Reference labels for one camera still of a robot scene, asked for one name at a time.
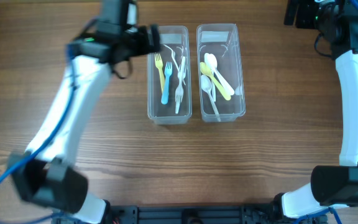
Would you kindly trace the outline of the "yellow plastic fork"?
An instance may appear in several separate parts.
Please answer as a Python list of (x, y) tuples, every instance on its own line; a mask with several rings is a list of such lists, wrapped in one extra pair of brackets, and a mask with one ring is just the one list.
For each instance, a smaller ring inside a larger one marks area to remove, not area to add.
[(164, 84), (165, 84), (165, 76), (163, 74), (163, 60), (159, 53), (156, 53), (154, 55), (154, 60), (155, 60), (155, 66), (159, 74), (161, 92), (163, 92)]

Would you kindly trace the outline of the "bent white plastic fork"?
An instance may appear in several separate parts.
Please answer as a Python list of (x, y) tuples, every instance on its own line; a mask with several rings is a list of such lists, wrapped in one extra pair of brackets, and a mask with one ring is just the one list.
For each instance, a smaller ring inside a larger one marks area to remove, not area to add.
[(185, 70), (184, 70), (182, 76), (180, 76), (180, 75), (179, 75), (179, 72), (180, 72), (180, 70), (181, 70), (181, 66), (179, 67), (178, 64), (177, 64), (177, 61), (176, 61), (176, 59), (175, 59), (175, 51), (174, 51), (172, 48), (170, 48), (168, 45), (166, 45), (166, 44), (163, 44), (163, 45), (164, 45), (166, 48), (168, 48), (168, 49), (170, 49), (170, 50), (172, 51), (171, 57), (172, 57), (172, 60), (173, 60), (173, 62), (174, 62), (174, 64), (175, 64), (177, 70), (178, 70), (178, 78), (182, 77), (183, 84), (186, 85), (186, 82), (185, 82), (185, 77), (186, 77)]

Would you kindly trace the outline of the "light blue plastic fork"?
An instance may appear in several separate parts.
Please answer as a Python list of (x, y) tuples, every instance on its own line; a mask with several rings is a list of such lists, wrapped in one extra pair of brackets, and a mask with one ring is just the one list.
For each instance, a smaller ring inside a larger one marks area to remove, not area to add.
[(169, 83), (172, 73), (173, 73), (173, 64), (171, 62), (167, 62), (164, 70), (165, 83), (164, 83), (164, 88), (161, 97), (161, 104), (163, 105), (166, 105), (168, 103)]

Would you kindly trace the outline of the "white fork top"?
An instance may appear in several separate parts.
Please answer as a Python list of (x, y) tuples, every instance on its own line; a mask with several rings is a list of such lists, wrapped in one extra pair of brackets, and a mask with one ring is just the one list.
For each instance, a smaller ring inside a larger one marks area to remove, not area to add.
[(180, 77), (179, 84), (177, 86), (177, 89), (175, 90), (175, 113), (176, 114), (178, 114), (178, 112), (180, 110), (180, 104), (183, 99), (183, 94), (184, 94), (183, 81), (182, 81), (182, 77)]

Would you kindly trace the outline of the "yellow plastic spoon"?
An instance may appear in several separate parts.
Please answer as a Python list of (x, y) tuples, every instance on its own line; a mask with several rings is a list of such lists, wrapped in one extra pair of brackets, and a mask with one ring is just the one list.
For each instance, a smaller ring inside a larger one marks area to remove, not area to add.
[[(203, 75), (207, 76), (206, 70), (205, 70), (205, 65), (206, 64), (204, 62), (200, 62), (200, 71)], [(220, 92), (220, 94), (223, 96), (223, 98), (226, 101), (231, 100), (231, 95), (223, 88), (223, 86), (219, 83), (219, 81), (215, 77), (213, 78), (213, 82), (214, 82), (216, 88), (218, 89), (218, 91)]]

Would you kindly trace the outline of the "white thick-handled spoon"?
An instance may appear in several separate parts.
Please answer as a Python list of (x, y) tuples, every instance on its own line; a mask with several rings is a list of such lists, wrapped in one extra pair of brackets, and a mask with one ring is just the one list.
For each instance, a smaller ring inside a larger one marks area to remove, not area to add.
[(234, 95), (234, 89), (232, 88), (232, 86), (230, 86), (230, 84), (226, 81), (226, 79), (221, 75), (221, 73), (217, 70), (217, 59), (213, 54), (208, 54), (207, 55), (208, 58), (208, 62), (211, 66), (211, 69), (214, 73), (216, 73), (219, 81), (221, 82), (221, 85), (224, 87), (224, 89), (230, 94), (230, 95)]

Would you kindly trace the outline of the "white thin spoon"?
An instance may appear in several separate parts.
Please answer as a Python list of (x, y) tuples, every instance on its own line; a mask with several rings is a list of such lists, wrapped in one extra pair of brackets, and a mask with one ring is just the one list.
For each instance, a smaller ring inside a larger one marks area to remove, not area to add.
[(212, 97), (212, 94), (211, 94), (211, 92), (212, 92), (211, 80), (206, 75), (201, 76), (201, 89), (203, 91), (205, 91), (207, 93), (207, 95), (209, 96), (209, 100), (210, 100), (211, 106), (212, 106), (212, 108), (214, 110), (215, 117), (216, 117), (218, 122), (221, 122), (221, 117), (220, 117), (219, 111), (218, 111), (218, 109), (216, 107), (215, 102), (213, 101), (213, 97)]

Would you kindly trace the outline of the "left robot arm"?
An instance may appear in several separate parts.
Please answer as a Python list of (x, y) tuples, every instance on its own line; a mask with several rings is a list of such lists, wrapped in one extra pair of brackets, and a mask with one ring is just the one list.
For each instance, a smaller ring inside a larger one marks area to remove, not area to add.
[(51, 219), (110, 221), (108, 201), (89, 190), (74, 168), (87, 120), (115, 73), (114, 66), (160, 50), (159, 27), (125, 25), (119, 32), (83, 29), (67, 46), (67, 67), (41, 128), (23, 154), (11, 154), (7, 174), (21, 200), (51, 208)]

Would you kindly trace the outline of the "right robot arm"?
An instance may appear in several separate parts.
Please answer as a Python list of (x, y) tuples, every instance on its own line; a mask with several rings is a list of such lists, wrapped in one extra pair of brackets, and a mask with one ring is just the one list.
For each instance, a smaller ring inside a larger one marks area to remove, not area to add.
[(283, 23), (315, 29), (329, 42), (342, 97), (339, 164), (316, 166), (308, 184), (276, 195), (271, 203), (272, 220), (299, 223), (358, 207), (358, 1), (288, 0)]

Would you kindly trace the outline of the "left clear plastic container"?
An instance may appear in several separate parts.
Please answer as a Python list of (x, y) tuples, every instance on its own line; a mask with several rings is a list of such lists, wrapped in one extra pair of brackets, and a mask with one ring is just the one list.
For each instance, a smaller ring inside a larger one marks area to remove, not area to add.
[[(158, 53), (163, 60), (163, 74), (167, 62), (173, 64), (173, 73), (170, 77), (168, 103), (163, 105), (161, 104), (162, 92), (160, 88), (160, 79), (154, 60), (154, 55), (156, 53), (147, 56), (147, 113), (149, 118), (155, 124), (185, 124), (192, 115), (188, 29), (185, 26), (161, 26), (159, 31), (161, 37), (161, 49)], [(175, 113), (175, 90), (179, 83), (178, 70), (171, 57), (172, 51), (166, 48), (163, 44), (168, 45), (175, 51), (175, 59), (179, 67), (181, 66), (182, 57), (186, 57), (186, 85), (183, 84), (184, 94), (178, 114)]]

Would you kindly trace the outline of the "clear plastic container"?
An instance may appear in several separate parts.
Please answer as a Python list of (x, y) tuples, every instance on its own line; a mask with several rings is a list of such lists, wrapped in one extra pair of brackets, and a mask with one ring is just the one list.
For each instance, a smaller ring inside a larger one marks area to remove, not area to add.
[(200, 62), (204, 54), (213, 54), (217, 59), (217, 70), (234, 89), (231, 100), (226, 101), (216, 88), (216, 107), (221, 122), (232, 122), (246, 113), (244, 81), (242, 75), (241, 45), (235, 24), (202, 24), (196, 31), (198, 75), (200, 83), (201, 117), (209, 123), (220, 123), (215, 117), (209, 96), (201, 89)]
[[(156, 53), (147, 56), (147, 113), (149, 118), (155, 124), (185, 124), (192, 115), (188, 29), (185, 26), (161, 26), (159, 31), (161, 37), (161, 49), (158, 53), (163, 60), (163, 74), (167, 62), (173, 64), (173, 73), (170, 77), (168, 103), (163, 105), (161, 104), (162, 92), (160, 88), (160, 79), (154, 60), (154, 55)], [(172, 51), (166, 48), (163, 44), (168, 45), (175, 51), (175, 59), (179, 67), (181, 66), (182, 57), (186, 57), (186, 85), (183, 84), (184, 94), (178, 114), (175, 113), (175, 90), (179, 83), (178, 70), (171, 57)]]

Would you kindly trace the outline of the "right clear plastic container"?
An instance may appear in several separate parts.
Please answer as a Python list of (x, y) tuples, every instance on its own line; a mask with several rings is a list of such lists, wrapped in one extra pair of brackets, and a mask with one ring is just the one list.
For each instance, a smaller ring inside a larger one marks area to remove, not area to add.
[(198, 75), (200, 83), (201, 117), (209, 123), (220, 123), (215, 117), (209, 96), (201, 89), (200, 62), (204, 54), (213, 54), (217, 59), (217, 70), (234, 89), (231, 100), (226, 101), (216, 88), (216, 107), (221, 122), (232, 122), (246, 113), (244, 81), (242, 75), (241, 45), (235, 24), (202, 24), (196, 31)]

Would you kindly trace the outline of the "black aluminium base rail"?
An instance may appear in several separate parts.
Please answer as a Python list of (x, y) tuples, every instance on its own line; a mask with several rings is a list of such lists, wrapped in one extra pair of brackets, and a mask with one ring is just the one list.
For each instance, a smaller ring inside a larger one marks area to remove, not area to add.
[(291, 224), (295, 219), (271, 219), (268, 204), (221, 207), (112, 206), (101, 222), (105, 224)]

